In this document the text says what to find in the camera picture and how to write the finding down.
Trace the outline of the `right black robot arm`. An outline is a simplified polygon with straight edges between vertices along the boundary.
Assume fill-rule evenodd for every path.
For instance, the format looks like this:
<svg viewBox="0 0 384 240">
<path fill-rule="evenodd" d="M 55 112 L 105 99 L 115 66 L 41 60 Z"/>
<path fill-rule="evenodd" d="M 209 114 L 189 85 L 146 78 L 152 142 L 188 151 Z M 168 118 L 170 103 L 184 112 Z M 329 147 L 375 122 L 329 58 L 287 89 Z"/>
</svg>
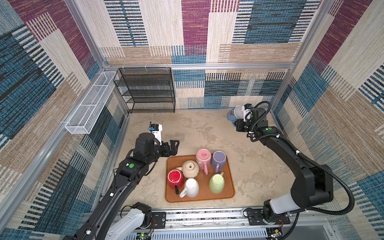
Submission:
<svg viewBox="0 0 384 240">
<path fill-rule="evenodd" d="M 278 220 L 288 212 L 298 212 L 331 202 L 334 198 L 333 178 L 327 165 L 315 166 L 299 157 L 299 151 L 275 126 L 269 126 L 267 112 L 251 104 L 236 106 L 227 114 L 238 132 L 247 133 L 252 142 L 261 142 L 289 167 L 295 176 L 287 194 L 267 200 L 263 219 L 267 223 Z"/>
</svg>

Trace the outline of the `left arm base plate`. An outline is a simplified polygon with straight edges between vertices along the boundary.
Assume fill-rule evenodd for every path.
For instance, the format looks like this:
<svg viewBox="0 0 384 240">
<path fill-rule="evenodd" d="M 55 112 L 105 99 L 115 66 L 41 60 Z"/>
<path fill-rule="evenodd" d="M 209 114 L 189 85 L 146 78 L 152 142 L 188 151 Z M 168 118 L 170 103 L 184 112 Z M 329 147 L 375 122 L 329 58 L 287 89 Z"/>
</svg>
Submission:
<svg viewBox="0 0 384 240">
<path fill-rule="evenodd" d="M 166 227 L 167 213 L 152 212 L 151 230 L 164 229 Z"/>
</svg>

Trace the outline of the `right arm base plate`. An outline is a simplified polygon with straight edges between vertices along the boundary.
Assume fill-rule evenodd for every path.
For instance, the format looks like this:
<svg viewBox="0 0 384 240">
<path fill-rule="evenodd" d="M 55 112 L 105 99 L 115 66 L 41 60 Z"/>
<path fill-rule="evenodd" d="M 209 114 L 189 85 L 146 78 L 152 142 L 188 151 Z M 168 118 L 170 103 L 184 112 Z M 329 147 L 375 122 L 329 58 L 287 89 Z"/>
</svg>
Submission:
<svg viewBox="0 0 384 240">
<path fill-rule="evenodd" d="M 266 225 L 289 225 L 291 220 L 287 214 L 271 216 L 269 220 L 263 217 L 263 209 L 246 208 L 243 210 L 243 216 L 248 219 L 250 226 L 266 226 Z"/>
</svg>

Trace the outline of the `blue polka dot mug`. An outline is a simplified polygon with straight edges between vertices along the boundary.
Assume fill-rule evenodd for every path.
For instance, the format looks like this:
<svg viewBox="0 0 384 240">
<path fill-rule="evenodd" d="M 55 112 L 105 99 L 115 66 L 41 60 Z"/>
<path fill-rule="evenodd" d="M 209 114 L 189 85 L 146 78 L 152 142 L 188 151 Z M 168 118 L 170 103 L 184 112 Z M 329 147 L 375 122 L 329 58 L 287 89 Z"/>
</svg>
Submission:
<svg viewBox="0 0 384 240">
<path fill-rule="evenodd" d="M 227 113 L 227 120 L 229 120 L 234 126 L 235 121 L 244 118 L 242 106 L 235 106 Z"/>
</svg>

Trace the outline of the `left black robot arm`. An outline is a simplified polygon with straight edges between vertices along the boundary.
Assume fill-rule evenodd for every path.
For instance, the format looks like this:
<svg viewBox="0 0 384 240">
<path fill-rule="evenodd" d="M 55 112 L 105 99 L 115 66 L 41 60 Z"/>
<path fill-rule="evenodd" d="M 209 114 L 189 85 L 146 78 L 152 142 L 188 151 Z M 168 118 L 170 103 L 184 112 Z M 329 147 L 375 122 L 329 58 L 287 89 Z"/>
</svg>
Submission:
<svg viewBox="0 0 384 240">
<path fill-rule="evenodd" d="M 152 133 L 141 133 L 136 139 L 135 148 L 120 162 L 110 189 L 91 216 L 74 236 L 65 236 L 64 239 L 103 240 L 127 197 L 142 178 L 152 171 L 150 164 L 157 163 L 161 157 L 177 155 L 179 144 L 179 140 L 160 142 Z"/>
</svg>

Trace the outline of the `red mug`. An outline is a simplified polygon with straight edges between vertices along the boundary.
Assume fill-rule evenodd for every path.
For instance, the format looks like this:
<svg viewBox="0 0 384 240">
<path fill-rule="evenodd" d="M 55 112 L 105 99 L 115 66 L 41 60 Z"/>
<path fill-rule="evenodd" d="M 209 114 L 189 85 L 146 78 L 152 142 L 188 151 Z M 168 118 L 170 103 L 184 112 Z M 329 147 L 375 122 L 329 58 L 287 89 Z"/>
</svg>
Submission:
<svg viewBox="0 0 384 240">
<path fill-rule="evenodd" d="M 167 175 L 169 187 L 178 195 L 184 185 L 183 173 L 178 169 L 171 170 Z"/>
</svg>

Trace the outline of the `white mug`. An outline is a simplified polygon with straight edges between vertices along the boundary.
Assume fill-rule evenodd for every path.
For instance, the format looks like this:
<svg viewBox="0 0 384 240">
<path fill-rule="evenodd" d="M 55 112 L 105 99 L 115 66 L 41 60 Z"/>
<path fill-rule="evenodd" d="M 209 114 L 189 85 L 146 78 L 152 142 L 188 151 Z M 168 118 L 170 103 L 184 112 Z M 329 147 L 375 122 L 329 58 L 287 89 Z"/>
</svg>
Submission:
<svg viewBox="0 0 384 240">
<path fill-rule="evenodd" d="M 180 198 L 189 197 L 194 198 L 198 195 L 200 186 L 197 180 L 190 178 L 185 182 L 185 188 L 179 194 Z"/>
</svg>

